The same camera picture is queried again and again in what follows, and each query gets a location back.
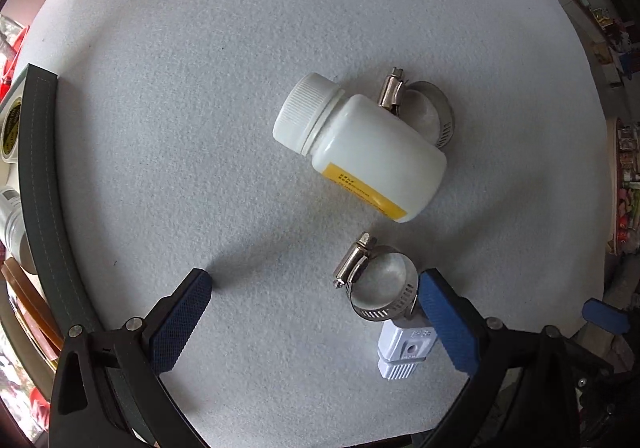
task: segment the screw head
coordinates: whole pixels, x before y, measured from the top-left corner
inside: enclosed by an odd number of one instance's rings
[[[554,327],[553,325],[547,325],[545,327],[545,334],[549,336],[549,338],[559,338],[561,336],[558,327]]]
[[[70,338],[77,338],[81,334],[82,334],[82,325],[74,325],[69,329]]]
[[[499,318],[494,316],[489,316],[486,319],[486,326],[489,327],[492,331],[499,331],[504,327],[504,323]]]
[[[127,320],[127,323],[125,323],[125,327],[127,328],[127,331],[137,331],[142,327],[142,318],[130,318]]]

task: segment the yellow object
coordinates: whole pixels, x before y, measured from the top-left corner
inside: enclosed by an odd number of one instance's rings
[[[406,211],[400,206],[395,205],[381,193],[378,193],[371,186],[366,185],[353,175],[346,172],[340,166],[329,163],[322,172],[327,179],[333,181],[338,186],[342,186],[345,190],[350,191],[367,204],[376,208],[380,213],[396,221],[406,215]]]

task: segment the blue textured pad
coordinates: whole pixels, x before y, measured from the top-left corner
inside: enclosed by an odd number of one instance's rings
[[[449,291],[437,284],[428,271],[423,272],[418,285],[418,302],[433,323],[453,366],[473,376],[480,364],[478,343],[454,307],[460,297],[446,282],[444,284]]]
[[[182,349],[211,300],[211,289],[211,277],[202,271],[175,304],[158,332],[150,339],[148,357],[156,376],[174,368]]]
[[[582,317],[611,334],[625,334],[631,325],[624,311],[591,298],[582,306]]]

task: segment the bottle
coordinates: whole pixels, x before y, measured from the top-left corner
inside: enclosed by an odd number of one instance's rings
[[[26,272],[36,274],[24,228],[20,194],[11,186],[0,189],[0,240]]]
[[[273,137],[311,154],[316,171],[396,222],[424,209],[447,167],[444,154],[401,119],[364,95],[347,98],[315,73],[290,92]]]

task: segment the red plastic object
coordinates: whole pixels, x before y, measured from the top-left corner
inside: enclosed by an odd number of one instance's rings
[[[18,62],[18,57],[20,57],[22,42],[24,41],[24,37],[26,36],[28,31],[29,26],[27,25],[18,33],[18,37],[15,39],[15,42],[12,45],[15,50],[15,58],[11,61],[7,60],[4,62],[4,69],[2,70],[2,80],[0,81],[0,100],[3,100],[6,93],[9,92],[11,82],[14,79],[15,64]]]

